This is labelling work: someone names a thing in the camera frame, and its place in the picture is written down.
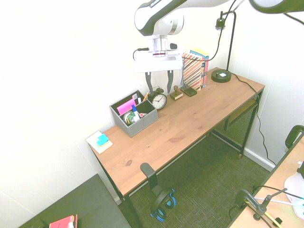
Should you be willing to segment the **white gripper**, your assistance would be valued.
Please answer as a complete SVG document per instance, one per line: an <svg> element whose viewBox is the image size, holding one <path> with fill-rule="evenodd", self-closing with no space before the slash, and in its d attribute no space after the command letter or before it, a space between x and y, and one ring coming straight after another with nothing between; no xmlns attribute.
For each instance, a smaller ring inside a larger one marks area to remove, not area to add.
<svg viewBox="0 0 304 228"><path fill-rule="evenodd" d="M135 70L145 73L146 83L150 92L153 92L151 84L151 72L167 71L167 93L171 91L174 71L182 68L182 56L178 51L166 52L164 57L153 57L152 53L140 51L135 53Z"/></svg>

